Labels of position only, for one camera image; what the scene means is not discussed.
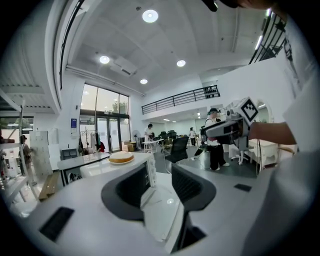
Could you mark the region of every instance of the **black pants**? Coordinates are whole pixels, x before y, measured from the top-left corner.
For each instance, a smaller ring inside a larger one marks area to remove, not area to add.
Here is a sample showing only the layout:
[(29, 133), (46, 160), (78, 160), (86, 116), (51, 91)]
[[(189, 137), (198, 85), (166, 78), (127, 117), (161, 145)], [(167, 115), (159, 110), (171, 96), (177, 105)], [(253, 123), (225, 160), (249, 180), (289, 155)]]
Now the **black pants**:
[(196, 138), (190, 138), (191, 140), (191, 145), (195, 146), (196, 145)]
[(224, 159), (224, 148), (222, 145), (208, 146), (208, 148), (210, 150), (210, 168), (212, 170), (216, 170), (218, 169), (219, 165), (223, 166), (226, 161)]

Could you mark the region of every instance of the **balcony railing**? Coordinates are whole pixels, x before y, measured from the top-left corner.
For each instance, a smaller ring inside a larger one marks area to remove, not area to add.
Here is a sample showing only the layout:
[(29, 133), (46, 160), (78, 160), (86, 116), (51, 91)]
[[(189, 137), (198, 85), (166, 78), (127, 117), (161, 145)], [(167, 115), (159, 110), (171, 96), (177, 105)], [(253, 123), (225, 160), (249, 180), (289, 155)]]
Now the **balcony railing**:
[(265, 20), (262, 41), (255, 50), (249, 64), (267, 60), (278, 55), (286, 40), (285, 25), (286, 23), (275, 13)]
[(190, 90), (144, 105), (142, 106), (142, 114), (144, 115), (181, 104), (197, 102), (214, 97), (220, 97), (220, 93), (216, 85)]

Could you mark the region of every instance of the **blue sign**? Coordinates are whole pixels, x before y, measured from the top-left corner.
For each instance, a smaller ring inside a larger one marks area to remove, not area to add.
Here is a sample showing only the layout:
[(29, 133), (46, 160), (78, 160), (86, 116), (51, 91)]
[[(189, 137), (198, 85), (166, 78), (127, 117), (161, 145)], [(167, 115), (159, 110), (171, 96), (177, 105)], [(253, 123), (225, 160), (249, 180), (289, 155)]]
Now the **blue sign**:
[(77, 128), (77, 119), (71, 118), (71, 128)]

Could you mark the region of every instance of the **black cap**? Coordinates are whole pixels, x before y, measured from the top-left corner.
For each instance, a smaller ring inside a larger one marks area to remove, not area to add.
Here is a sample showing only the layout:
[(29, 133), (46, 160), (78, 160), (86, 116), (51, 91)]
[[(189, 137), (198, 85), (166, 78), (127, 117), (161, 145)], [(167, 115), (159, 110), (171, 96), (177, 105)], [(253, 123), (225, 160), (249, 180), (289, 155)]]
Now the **black cap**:
[(211, 108), (211, 109), (209, 110), (209, 112), (207, 113), (207, 116), (210, 116), (212, 113), (215, 113), (215, 112), (218, 113), (218, 109), (216, 109), (215, 107), (213, 107), (213, 108)]
[(221, 3), (225, 4), (226, 6), (230, 8), (237, 8), (239, 7), (237, 0), (220, 0)]

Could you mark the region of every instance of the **wooden bench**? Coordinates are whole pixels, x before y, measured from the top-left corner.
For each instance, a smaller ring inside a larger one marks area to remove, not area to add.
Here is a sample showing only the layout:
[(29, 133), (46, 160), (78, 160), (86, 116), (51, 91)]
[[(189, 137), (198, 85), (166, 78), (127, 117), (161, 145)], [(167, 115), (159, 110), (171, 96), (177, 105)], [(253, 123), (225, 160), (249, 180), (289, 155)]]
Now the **wooden bench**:
[(59, 174), (60, 173), (56, 171), (53, 174), (48, 175), (39, 194), (40, 202), (48, 199), (57, 191)]

